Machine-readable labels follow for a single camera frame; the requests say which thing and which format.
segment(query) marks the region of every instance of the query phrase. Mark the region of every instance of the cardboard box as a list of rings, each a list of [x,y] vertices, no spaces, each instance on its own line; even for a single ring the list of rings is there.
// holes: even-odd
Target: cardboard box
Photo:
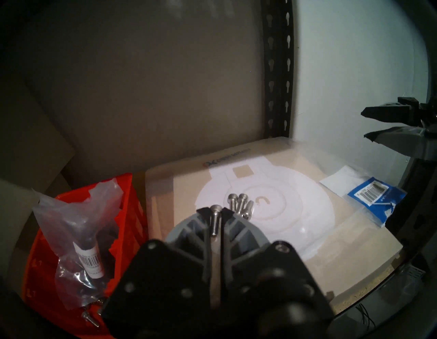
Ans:
[[[290,242],[333,303],[385,269],[402,245],[385,228],[319,184],[344,162],[288,138],[260,140],[146,172],[151,238],[165,239],[197,208],[254,200],[251,222],[270,241]]]
[[[23,263],[37,230],[37,224],[29,218],[32,207],[38,202],[32,189],[49,192],[52,187],[58,193],[59,187],[68,190],[60,172],[74,155],[74,149],[50,123],[16,74],[0,77],[0,109],[3,113],[0,125],[0,274],[11,282],[11,287],[19,290]]]

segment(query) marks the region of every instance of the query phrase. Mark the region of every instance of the barcode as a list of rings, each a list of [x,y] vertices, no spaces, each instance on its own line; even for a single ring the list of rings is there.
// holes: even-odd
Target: barcode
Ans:
[[[378,182],[374,181],[367,185],[366,187],[359,190],[354,195],[366,203],[367,205],[373,204],[375,201],[377,201],[388,189],[388,186]]]
[[[93,255],[92,257],[84,257],[83,255],[77,254],[79,256],[80,262],[84,266],[88,266],[90,268],[98,267],[100,265],[99,258],[97,255]]]

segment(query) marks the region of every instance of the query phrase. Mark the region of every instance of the blue package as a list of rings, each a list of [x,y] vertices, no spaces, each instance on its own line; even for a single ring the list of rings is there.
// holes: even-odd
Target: blue package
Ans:
[[[366,206],[382,224],[385,224],[395,206],[405,197],[406,193],[397,187],[370,178],[347,195]]]

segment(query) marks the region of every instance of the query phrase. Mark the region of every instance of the barcode label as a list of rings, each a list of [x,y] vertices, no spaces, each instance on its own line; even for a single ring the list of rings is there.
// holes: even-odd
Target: barcode label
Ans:
[[[100,253],[98,246],[94,246],[92,249],[83,250],[76,243],[73,242],[74,249],[82,263],[83,268],[88,275],[93,279],[103,277],[104,271],[100,260]]]
[[[378,181],[373,181],[366,187],[360,189],[354,194],[359,200],[370,206],[388,190],[388,186]]]
[[[100,265],[99,257],[97,255],[93,255],[92,257],[84,257],[83,255],[77,254],[79,256],[80,262],[84,266],[88,266],[90,268],[94,268]]]

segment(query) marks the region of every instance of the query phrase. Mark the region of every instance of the clear plastic bag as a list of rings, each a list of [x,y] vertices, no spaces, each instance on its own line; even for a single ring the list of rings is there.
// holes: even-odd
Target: clear plastic bag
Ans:
[[[346,161],[326,154],[305,143],[298,144],[307,159],[320,167],[328,177],[320,183],[344,199],[356,211],[360,211],[379,227],[385,225],[406,195],[402,189],[382,182],[365,170]]]
[[[100,182],[81,203],[65,203],[41,193],[33,212],[50,248],[59,257],[55,285],[67,310],[103,296],[114,276],[109,248],[118,236],[114,220],[123,191],[116,179]]]

